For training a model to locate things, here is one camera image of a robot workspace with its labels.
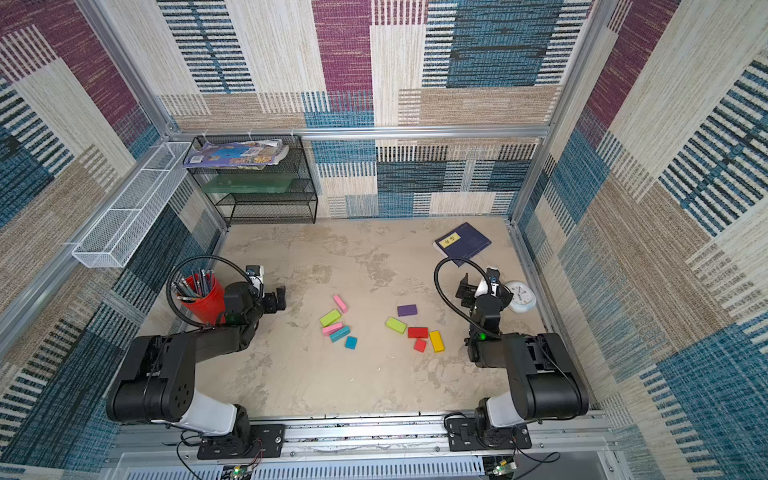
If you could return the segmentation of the pink block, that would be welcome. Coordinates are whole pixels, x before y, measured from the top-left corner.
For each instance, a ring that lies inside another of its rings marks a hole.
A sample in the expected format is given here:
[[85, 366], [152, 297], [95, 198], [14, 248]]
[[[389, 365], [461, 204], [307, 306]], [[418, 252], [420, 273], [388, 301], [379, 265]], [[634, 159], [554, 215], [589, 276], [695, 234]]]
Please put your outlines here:
[[333, 300], [336, 303], [337, 307], [340, 309], [342, 314], [345, 314], [348, 312], [348, 306], [339, 295], [334, 295]]
[[330, 324], [322, 329], [322, 334], [324, 336], [330, 336], [334, 334], [335, 332], [341, 330], [344, 327], [342, 323], [333, 323]]

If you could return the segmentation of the teal long block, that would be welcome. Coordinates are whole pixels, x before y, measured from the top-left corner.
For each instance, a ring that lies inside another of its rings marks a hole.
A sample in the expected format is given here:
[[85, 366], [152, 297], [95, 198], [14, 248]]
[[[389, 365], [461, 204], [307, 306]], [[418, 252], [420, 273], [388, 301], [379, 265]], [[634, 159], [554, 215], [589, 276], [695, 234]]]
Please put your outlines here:
[[337, 342], [347, 336], [350, 333], [350, 328], [348, 326], [343, 326], [339, 330], [335, 331], [330, 335], [330, 339], [332, 342]]

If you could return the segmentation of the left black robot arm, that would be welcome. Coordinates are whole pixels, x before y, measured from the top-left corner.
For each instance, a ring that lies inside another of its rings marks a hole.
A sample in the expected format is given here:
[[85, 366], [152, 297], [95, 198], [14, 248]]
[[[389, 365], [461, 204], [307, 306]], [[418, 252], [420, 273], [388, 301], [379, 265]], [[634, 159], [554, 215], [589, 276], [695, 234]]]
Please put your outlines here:
[[256, 443], [247, 410], [195, 387], [198, 363], [247, 349], [260, 319], [286, 309], [286, 288], [264, 293], [246, 282], [224, 290], [218, 325], [167, 336], [139, 336], [124, 357], [106, 413], [121, 424], [165, 424], [193, 431], [214, 458], [244, 456]]

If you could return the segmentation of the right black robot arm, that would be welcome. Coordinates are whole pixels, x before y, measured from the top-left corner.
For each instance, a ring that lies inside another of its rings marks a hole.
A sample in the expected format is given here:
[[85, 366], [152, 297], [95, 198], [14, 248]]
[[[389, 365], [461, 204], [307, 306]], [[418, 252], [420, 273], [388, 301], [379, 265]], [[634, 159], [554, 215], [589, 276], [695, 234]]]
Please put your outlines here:
[[513, 281], [501, 284], [493, 277], [473, 285], [465, 276], [455, 297], [468, 309], [470, 328], [465, 339], [468, 357], [479, 368], [506, 371], [506, 392], [479, 401], [474, 426], [462, 427], [465, 445], [489, 449], [528, 449], [527, 425], [545, 420], [565, 421], [584, 415], [589, 395], [556, 333], [504, 334], [504, 310], [525, 313], [537, 304], [533, 291]]

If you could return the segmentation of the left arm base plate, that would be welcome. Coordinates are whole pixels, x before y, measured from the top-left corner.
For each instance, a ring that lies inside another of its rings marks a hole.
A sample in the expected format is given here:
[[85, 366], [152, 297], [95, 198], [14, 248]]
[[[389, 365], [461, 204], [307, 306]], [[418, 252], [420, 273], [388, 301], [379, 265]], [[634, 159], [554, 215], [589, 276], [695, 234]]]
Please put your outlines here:
[[282, 453], [285, 429], [285, 424], [256, 424], [246, 433], [204, 437], [197, 459], [278, 458]]

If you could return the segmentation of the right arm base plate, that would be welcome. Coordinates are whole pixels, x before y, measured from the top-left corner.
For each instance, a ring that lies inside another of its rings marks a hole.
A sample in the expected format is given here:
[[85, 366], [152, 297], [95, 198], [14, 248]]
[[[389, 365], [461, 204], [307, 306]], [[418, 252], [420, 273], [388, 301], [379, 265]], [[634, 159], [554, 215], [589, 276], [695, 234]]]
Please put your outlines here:
[[485, 422], [454, 412], [443, 418], [452, 452], [485, 450], [526, 450], [532, 447], [527, 426], [495, 428]]

